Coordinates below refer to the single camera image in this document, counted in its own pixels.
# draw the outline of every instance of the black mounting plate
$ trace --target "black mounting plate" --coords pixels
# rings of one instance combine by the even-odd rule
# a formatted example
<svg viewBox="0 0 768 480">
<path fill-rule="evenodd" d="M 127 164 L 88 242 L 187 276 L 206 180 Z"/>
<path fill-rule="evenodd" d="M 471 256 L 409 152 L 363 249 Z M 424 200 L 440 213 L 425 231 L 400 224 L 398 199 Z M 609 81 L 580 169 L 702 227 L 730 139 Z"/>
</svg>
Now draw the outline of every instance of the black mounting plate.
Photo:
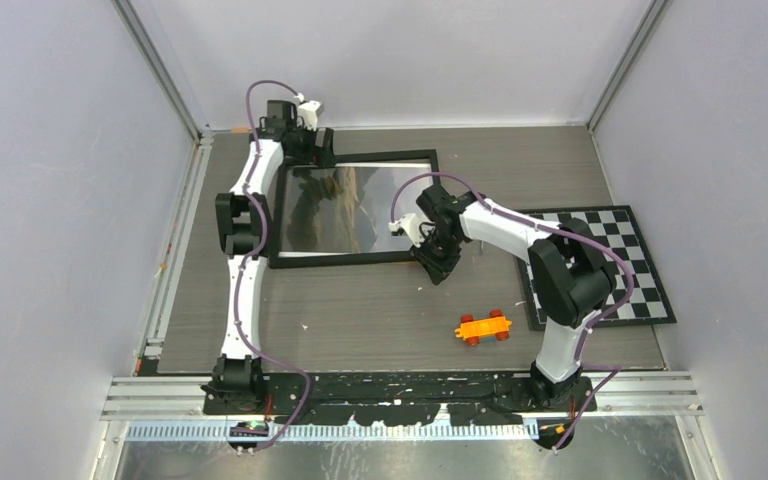
<svg viewBox="0 0 768 480">
<path fill-rule="evenodd" d="M 451 424 L 508 425 L 522 423 L 518 413 L 557 412 L 569 414 L 572 400 L 584 404 L 592 390 L 587 377 L 580 377 L 560 398 L 540 404 L 529 393 L 527 372 L 310 372 L 311 392 L 294 424 L 345 425 L 353 418 L 360 425 L 383 421 L 385 425 L 428 424 L 441 404 L 446 404 Z M 267 395 L 272 395 L 272 415 L 285 422 L 298 405 L 304 379 L 294 373 L 264 375 Z M 240 411 L 226 402 L 205 397 L 206 415 L 264 413 Z M 592 401 L 588 411 L 596 409 Z"/>
</svg>

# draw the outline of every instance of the cable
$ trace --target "cable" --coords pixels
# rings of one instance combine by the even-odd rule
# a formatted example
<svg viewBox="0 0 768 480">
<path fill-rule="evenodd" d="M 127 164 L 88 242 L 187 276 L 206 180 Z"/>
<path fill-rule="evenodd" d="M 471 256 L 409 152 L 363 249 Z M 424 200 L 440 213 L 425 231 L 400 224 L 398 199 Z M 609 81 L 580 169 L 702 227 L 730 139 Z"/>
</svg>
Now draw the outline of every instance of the cable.
<svg viewBox="0 0 768 480">
<path fill-rule="evenodd" d="M 278 360 L 275 357 L 271 357 L 262 351 L 258 350 L 254 345 L 251 344 L 248 340 L 248 336 L 243 332 L 242 328 L 242 322 L 240 321 L 240 285 L 242 284 L 242 278 L 243 278 L 243 272 L 246 268 L 246 262 L 251 258 L 256 256 L 263 250 L 263 247 L 266 246 L 266 236 L 268 233 L 268 226 L 266 224 L 266 214 L 263 211 L 263 206 L 260 205 L 260 203 L 255 199 L 249 192 L 246 186 L 243 186 L 243 195 L 246 196 L 246 198 L 251 202 L 252 205 L 254 205 L 255 210 L 257 210 L 257 214 L 260 216 L 260 222 L 261 225 L 263 225 L 263 235 L 261 235 L 260 238 L 260 244 L 251 252 L 245 254 L 243 256 L 243 260 L 240 262 L 240 272 L 237 275 L 237 281 L 234 285 L 234 325 L 237 327 L 237 333 L 240 335 L 240 340 L 243 341 L 243 343 L 246 345 L 246 347 L 252 351 L 255 355 L 259 355 L 261 358 L 266 359 L 267 361 L 270 361 L 276 365 L 279 365 L 281 367 L 286 368 L 287 370 L 291 370 L 295 373 L 298 373 L 301 375 L 305 380 L 305 389 L 304 392 L 302 392 L 302 396 L 299 399 L 299 403 L 296 405 L 296 409 L 293 410 L 293 413 L 290 415 L 290 418 L 287 419 L 287 421 L 284 423 L 284 426 L 281 427 L 281 430 L 278 431 L 272 438 L 267 440 L 266 442 L 262 442 L 258 444 L 257 447 L 255 447 L 254 451 L 259 452 L 265 448 L 269 448 L 272 445 L 275 444 L 275 442 L 280 438 L 284 432 L 287 430 L 287 427 L 292 424 L 296 418 L 299 416 L 299 413 L 301 413 L 302 407 L 304 406 L 305 401 L 307 401 L 308 394 L 310 393 L 310 375 L 308 375 L 307 372 L 302 370 L 301 368 L 298 368 L 290 363 Z"/>
<path fill-rule="evenodd" d="M 422 227 L 431 227 L 431 230 L 423 231 Z M 428 233 L 434 230 L 434 224 L 431 222 L 422 222 L 419 224 L 419 233 L 422 235 L 422 238 L 428 238 Z"/>
<path fill-rule="evenodd" d="M 560 235 L 570 240 L 575 240 L 577 242 L 583 243 L 607 255 L 608 257 L 611 258 L 611 260 L 613 260 L 620 267 L 620 269 L 623 271 L 623 274 L 625 276 L 625 287 L 626 287 L 625 295 L 623 295 L 623 297 L 618 302 L 606 308 L 605 310 L 603 310 L 598 315 L 594 316 L 592 319 L 588 320 L 587 323 L 584 324 L 584 329 L 581 332 L 581 337 L 578 339 L 578 344 L 575 347 L 575 354 L 573 357 L 575 361 L 580 361 L 581 352 L 584 349 L 584 342 L 587 339 L 587 335 L 589 335 L 593 331 L 593 326 L 599 323 L 599 321 L 601 321 L 602 319 L 606 318 L 608 315 L 616 312 L 621 306 L 626 304 L 631 299 L 631 294 L 634 291 L 634 274 L 632 273 L 631 268 L 625 263 L 625 261 L 622 258 L 619 257 L 619 255 L 614 253 L 613 250 L 611 250 L 610 248 L 602 245 L 601 243 L 591 238 L 587 238 L 582 235 L 578 235 L 576 233 L 568 232 L 566 230 L 560 230 L 557 228 L 549 227 L 547 225 L 532 222 L 531 220 L 529 220 L 527 217 L 523 215 L 510 213 L 505 210 L 494 210 L 493 206 L 487 203 L 487 200 L 485 200 L 484 197 L 480 193 L 478 193 L 475 187 L 469 184 L 469 182 L 467 182 L 462 177 L 451 174 L 451 173 L 426 172 L 421 175 L 417 175 L 411 178 L 410 180 L 408 180 L 407 182 L 405 182 L 401 187 L 399 187 L 398 190 L 396 190 L 396 195 L 393 196 L 393 203 L 390 206 L 391 222 L 396 221 L 396 202 L 399 199 L 399 195 L 402 194 L 402 192 L 405 190 L 405 188 L 407 188 L 408 185 L 426 177 L 451 178 L 452 180 L 460 182 L 463 186 L 467 188 L 467 190 L 469 190 L 472 193 L 472 195 L 476 198 L 476 200 L 478 200 L 478 203 L 480 203 L 481 206 L 483 206 L 487 210 L 490 210 L 490 213 L 499 215 L 502 218 L 506 218 L 508 220 L 512 220 L 517 223 L 521 223 L 529 228 L 542 230 L 550 234 Z M 584 411 L 587 409 L 587 406 L 590 405 L 591 400 L 593 399 L 593 397 L 596 396 L 596 392 L 598 392 L 600 388 L 602 388 L 606 383 L 608 383 L 610 379 L 614 378 L 621 369 L 619 366 L 603 366 L 603 365 L 592 365 L 592 364 L 584 364 L 584 363 L 581 364 L 582 368 L 585 368 L 585 365 L 586 365 L 586 368 L 588 369 L 608 370 L 611 373 L 607 377 L 605 377 L 604 380 L 599 382 L 599 385 L 597 385 L 596 388 L 594 388 L 593 391 L 590 392 L 590 395 L 587 397 L 587 399 L 584 401 L 584 404 L 581 406 L 581 409 L 578 411 L 578 415 L 575 416 L 572 423 L 570 424 L 570 428 L 566 430 L 566 432 L 561 437 L 561 439 L 555 444 L 554 447 L 552 447 L 552 450 L 554 450 L 556 453 L 558 451 L 558 448 L 560 448 L 560 446 L 563 445 L 564 441 L 566 441 L 567 437 L 569 437 L 575 425 L 578 424 L 578 421 L 581 419 L 581 416 L 584 413 Z"/>
<path fill-rule="evenodd" d="M 273 395 L 271 393 L 267 396 L 266 410 L 264 410 L 263 412 L 263 423 L 269 422 L 269 419 L 270 419 L 269 415 L 272 413 L 272 397 Z"/>
<path fill-rule="evenodd" d="M 263 248 L 266 246 L 266 237 L 268 235 L 268 225 L 266 223 L 266 213 L 263 211 L 263 206 L 260 204 L 260 202 L 257 201 L 248 191 L 249 182 L 251 181 L 251 177 L 254 174 L 255 170 L 257 169 L 257 163 L 260 161 L 260 138 L 257 136 L 257 126 L 254 123 L 254 116 L 252 115 L 252 109 L 251 109 L 251 92 L 254 90 L 255 87 L 258 85 L 266 85 L 266 84 L 272 84 L 272 85 L 278 85 L 280 87 L 284 87 L 285 89 L 289 90 L 293 93 L 293 95 L 298 95 L 299 92 L 287 85 L 286 83 L 279 82 L 277 80 L 258 80 L 257 82 L 252 83 L 249 85 L 249 88 L 246 90 L 246 118 L 249 121 L 249 126 L 252 130 L 252 138 L 254 141 L 254 148 L 255 148 L 255 155 L 254 159 L 252 160 L 252 166 L 249 169 L 249 172 L 246 174 L 246 179 L 243 182 L 243 195 L 248 199 L 248 201 L 254 205 L 255 210 L 257 210 L 258 216 L 260 216 L 260 224 L 263 225 L 263 234 L 260 237 L 260 244 L 251 252 L 245 254 L 243 256 L 242 261 L 240 261 L 240 271 L 237 274 L 237 282 L 234 285 L 234 326 L 237 327 L 237 333 L 240 335 L 240 340 L 243 341 L 243 343 L 246 345 L 246 347 L 252 351 L 255 355 L 259 355 L 261 358 L 266 359 L 267 361 L 270 361 L 276 365 L 279 365 L 281 367 L 286 368 L 287 370 L 291 370 L 295 373 L 298 373 L 301 375 L 305 380 L 305 389 L 302 393 L 301 398 L 299 399 L 299 403 L 296 405 L 295 410 L 293 410 L 293 413 L 290 414 L 290 418 L 287 419 L 287 421 L 284 423 L 284 426 L 281 427 L 281 430 L 278 431 L 272 438 L 270 438 L 268 441 L 260 443 L 255 449 L 255 452 L 258 452 L 260 450 L 263 450 L 265 448 L 269 448 L 272 445 L 275 444 L 275 442 L 280 438 L 284 432 L 287 430 L 287 427 L 289 427 L 299 416 L 299 413 L 301 413 L 302 408 L 304 407 L 305 401 L 307 401 L 308 394 L 310 393 L 310 375 L 307 374 L 304 370 L 290 364 L 283 362 L 281 360 L 278 360 L 275 357 L 271 357 L 262 351 L 255 348 L 254 345 L 251 344 L 251 342 L 248 341 L 248 336 L 243 332 L 242 328 L 242 322 L 240 321 L 240 285 L 242 284 L 243 279 L 243 271 L 246 268 L 246 262 L 254 256 L 257 256 Z"/>
<path fill-rule="evenodd" d="M 569 437 L 572 434 L 572 429 L 575 428 L 576 425 L 578 425 L 578 421 L 581 420 L 581 416 L 584 414 L 584 411 L 587 410 L 587 407 L 590 405 L 590 402 L 593 400 L 594 397 L 596 397 L 596 392 L 601 390 L 602 387 L 605 386 L 606 383 L 608 383 L 612 378 L 616 377 L 618 373 L 620 373 L 620 370 L 622 367 L 619 365 L 614 366 L 605 366 L 605 365 L 594 365 L 591 363 L 582 363 L 581 367 L 587 370 L 595 370 L 595 371 L 604 371 L 608 370 L 611 373 L 608 374 L 607 377 L 603 378 L 601 382 L 599 382 L 598 385 L 596 385 L 593 390 L 590 391 L 590 395 L 587 396 L 587 398 L 584 400 L 584 403 L 581 405 L 581 408 L 578 410 L 578 414 L 576 414 L 575 418 L 572 419 L 572 423 L 570 423 L 569 428 L 564 431 L 564 434 L 561 436 L 561 439 L 558 440 L 557 443 L 552 447 L 552 450 L 557 452 L 558 448 L 561 447 L 561 445 L 564 444 L 564 442 L 567 441 L 567 437 Z"/>
</svg>

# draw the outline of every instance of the metal floor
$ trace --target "metal floor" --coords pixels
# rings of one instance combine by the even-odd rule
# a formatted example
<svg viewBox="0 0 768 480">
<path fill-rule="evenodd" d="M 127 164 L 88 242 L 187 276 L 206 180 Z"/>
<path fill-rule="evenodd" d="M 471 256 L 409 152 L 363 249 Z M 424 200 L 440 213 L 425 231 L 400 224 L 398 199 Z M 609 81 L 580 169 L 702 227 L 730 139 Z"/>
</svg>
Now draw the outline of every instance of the metal floor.
<svg viewBox="0 0 768 480">
<path fill-rule="evenodd" d="M 228 273 L 219 250 L 213 199 L 227 191 L 248 156 L 248 135 L 215 137 L 158 370 L 208 372 L 225 332 Z M 457 173 L 502 205 L 520 208 L 609 205 L 583 127 L 339 131 L 338 154 L 435 148 L 440 170 Z M 453 193 L 463 189 L 448 180 Z M 542 333 L 527 326 L 513 257 L 465 245 L 451 277 L 434 287 L 418 264 L 268 270 L 261 346 L 301 368 L 329 370 L 524 369 Z M 461 315 L 502 309 L 506 342 L 467 347 L 454 337 Z M 584 358 L 662 368 L 652 327 L 597 329 Z M 265 364 L 266 370 L 276 367 Z"/>
<path fill-rule="evenodd" d="M 116 478 L 694 478 L 674 417 L 584 418 L 557 456 L 530 441 L 504 440 L 287 443 L 254 456 L 228 452 L 217 443 L 128 442 Z"/>
</svg>

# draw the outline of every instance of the gray wooden floor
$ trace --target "gray wooden floor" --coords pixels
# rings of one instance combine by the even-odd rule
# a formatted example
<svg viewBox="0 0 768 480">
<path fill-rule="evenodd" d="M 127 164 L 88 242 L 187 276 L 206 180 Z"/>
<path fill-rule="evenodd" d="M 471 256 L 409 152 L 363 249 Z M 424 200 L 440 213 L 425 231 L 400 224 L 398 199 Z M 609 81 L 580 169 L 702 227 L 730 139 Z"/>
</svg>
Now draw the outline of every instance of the gray wooden floor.
<svg viewBox="0 0 768 480">
<path fill-rule="evenodd" d="M 225 331 L 228 280 L 213 198 L 248 155 L 247 135 L 217 135 L 193 224 L 159 370 L 209 371 Z M 509 208 L 611 203 L 583 127 L 340 131 L 338 154 L 436 148 L 440 169 L 458 173 Z M 444 180 L 452 192 L 462 188 Z M 260 332 L 264 351 L 307 370 L 527 368 L 542 333 L 528 329 L 511 255 L 466 245 L 448 280 L 434 287 L 418 264 L 269 270 Z M 500 308 L 513 321 L 506 342 L 467 347 L 454 337 L 465 313 Z M 597 329 L 584 357 L 661 368 L 651 327 Z M 266 365 L 267 370 L 276 369 Z"/>
</svg>

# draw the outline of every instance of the black frame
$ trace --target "black frame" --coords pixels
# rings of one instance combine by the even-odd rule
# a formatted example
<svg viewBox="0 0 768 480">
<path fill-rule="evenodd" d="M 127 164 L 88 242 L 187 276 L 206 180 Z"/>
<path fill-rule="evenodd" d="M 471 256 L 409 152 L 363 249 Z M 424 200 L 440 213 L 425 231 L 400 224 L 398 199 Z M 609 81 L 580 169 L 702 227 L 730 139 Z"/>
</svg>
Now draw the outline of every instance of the black frame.
<svg viewBox="0 0 768 480">
<path fill-rule="evenodd" d="M 352 153 L 336 156 L 336 166 L 341 163 L 363 163 L 363 162 L 405 162 L 408 160 L 428 161 L 432 172 L 439 172 L 440 167 L 437 163 L 437 150 L 404 150 L 399 152 L 373 152 L 373 153 Z M 322 255 L 310 257 L 281 257 L 281 224 L 284 215 L 284 197 L 287 193 L 287 172 L 288 168 L 281 166 L 278 169 L 277 186 L 275 193 L 275 209 L 272 216 L 273 222 L 270 226 L 269 240 L 267 241 L 267 256 L 269 258 L 269 268 L 303 268 L 303 267 L 325 267 L 340 265 L 367 265 L 374 263 L 393 263 L 408 262 L 413 258 L 410 251 L 404 252 L 375 252 L 375 253 L 347 253 L 343 255 Z M 432 177 L 432 183 L 440 185 L 440 177 Z"/>
<path fill-rule="evenodd" d="M 516 370 L 459 370 L 418 372 L 307 372 L 311 378 L 308 400 L 294 425 L 346 425 L 354 418 L 369 426 L 382 420 L 387 426 L 428 425 L 443 404 L 448 405 L 452 426 L 522 425 L 521 412 L 551 412 L 564 417 L 570 398 L 582 405 L 593 389 L 582 374 L 571 384 L 569 395 L 538 400 L 527 386 L 530 372 Z M 272 412 L 284 423 L 298 406 L 304 379 L 296 373 L 264 373 Z M 393 404 L 398 398 L 404 404 Z M 255 410 L 263 412 L 266 405 Z M 250 405 L 205 395 L 205 415 L 243 415 Z M 592 401 L 588 412 L 595 411 Z"/>
<path fill-rule="evenodd" d="M 661 295 L 662 303 L 664 304 L 664 311 L 666 311 L 666 320 L 664 321 L 652 321 L 652 320 L 611 320 L 605 322 L 599 322 L 596 327 L 627 327 L 634 325 L 665 325 L 676 323 L 675 315 L 673 314 L 672 306 L 670 305 L 667 292 L 664 289 L 664 285 L 661 283 L 661 277 L 658 276 L 658 270 L 655 267 L 655 263 L 652 261 L 652 256 L 649 254 L 649 249 L 646 247 L 646 241 L 643 238 L 643 231 L 637 223 L 637 219 L 634 217 L 634 212 L 630 205 L 602 205 L 592 207 L 564 207 L 564 208 L 542 208 L 534 210 L 517 210 L 517 212 L 524 215 L 542 214 L 542 213 L 570 213 L 578 212 L 582 210 L 622 210 L 628 214 L 628 220 L 631 223 L 632 228 L 637 233 L 637 238 L 640 241 L 640 249 L 643 250 L 643 256 L 649 261 L 649 270 L 652 274 L 652 279 L 655 281 L 655 288 L 658 289 Z M 528 324 L 532 330 L 543 331 L 546 329 L 546 324 L 540 323 L 540 317 L 537 315 L 537 308 L 534 305 L 534 294 L 531 291 L 531 282 L 528 278 L 528 270 L 526 270 L 525 262 L 514 257 L 517 262 L 517 271 L 519 272 L 519 280 L 522 285 L 523 300 L 525 300 L 525 313 L 528 317 Z"/>
</svg>

